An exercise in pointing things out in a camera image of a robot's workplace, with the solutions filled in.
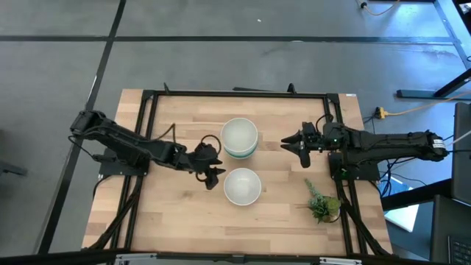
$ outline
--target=yellow cable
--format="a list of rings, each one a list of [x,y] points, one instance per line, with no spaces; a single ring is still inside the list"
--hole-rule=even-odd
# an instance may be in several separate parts
[[[437,105],[437,104],[440,104],[440,103],[443,103],[443,102],[449,102],[450,100],[457,99],[457,98],[462,97],[464,95],[467,95],[469,93],[471,93],[471,91],[464,92],[464,93],[461,93],[461,94],[456,95],[456,96],[452,96],[449,99],[442,100],[442,101],[439,101],[439,102],[434,102],[434,103],[431,103],[431,104],[423,105],[421,107],[416,107],[416,108],[413,108],[413,109],[410,109],[410,110],[404,110],[403,112],[399,112],[399,113],[389,113],[387,111],[384,111],[384,114],[385,114],[385,116],[399,116],[399,115],[403,115],[403,114],[406,114],[406,113],[410,113],[412,111],[421,110],[425,107],[431,107],[431,106],[434,106],[434,105]]]
[[[390,6],[387,10],[384,10],[384,11],[381,12],[381,13],[373,13],[373,11],[371,11],[371,10],[368,8],[367,5],[364,7],[364,9],[365,9],[370,15],[382,15],[382,14],[384,14],[384,13],[390,11],[393,7],[395,7],[397,4],[399,4],[399,2],[400,2],[400,0],[396,0],[396,2],[393,3],[392,6]]]

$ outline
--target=green plant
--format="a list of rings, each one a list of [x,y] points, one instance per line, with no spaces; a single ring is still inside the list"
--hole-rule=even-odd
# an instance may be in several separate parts
[[[312,198],[308,201],[308,208],[311,209],[314,218],[318,223],[331,222],[339,214],[340,201],[337,198],[324,196],[317,191],[311,181],[304,179]]]

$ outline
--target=black desk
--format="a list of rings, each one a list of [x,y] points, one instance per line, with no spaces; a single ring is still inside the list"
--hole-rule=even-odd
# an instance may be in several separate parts
[[[462,102],[455,105],[454,138],[458,139],[471,130],[471,105]],[[454,150],[471,149],[471,135],[453,145]],[[440,194],[471,205],[471,153],[453,153],[451,178],[410,191],[393,194],[381,199],[383,210],[390,211],[409,205],[428,202]]]
[[[471,238],[471,207],[437,195],[433,201],[431,261],[448,263],[448,236]]]

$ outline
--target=white bowl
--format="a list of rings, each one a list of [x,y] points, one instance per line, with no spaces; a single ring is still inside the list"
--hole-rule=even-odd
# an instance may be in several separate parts
[[[248,158],[257,149],[257,127],[245,118],[231,119],[222,127],[221,139],[224,150],[231,157]]]
[[[262,182],[250,169],[234,169],[224,180],[224,193],[235,205],[251,205],[262,192]]]

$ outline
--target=potted plant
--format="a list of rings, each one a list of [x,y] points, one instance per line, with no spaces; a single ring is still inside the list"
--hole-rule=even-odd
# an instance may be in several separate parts
[[[312,198],[308,201],[308,208],[311,209],[314,218],[320,222],[335,222],[340,216],[340,201],[337,198],[324,196],[318,192],[311,181],[304,179]]]

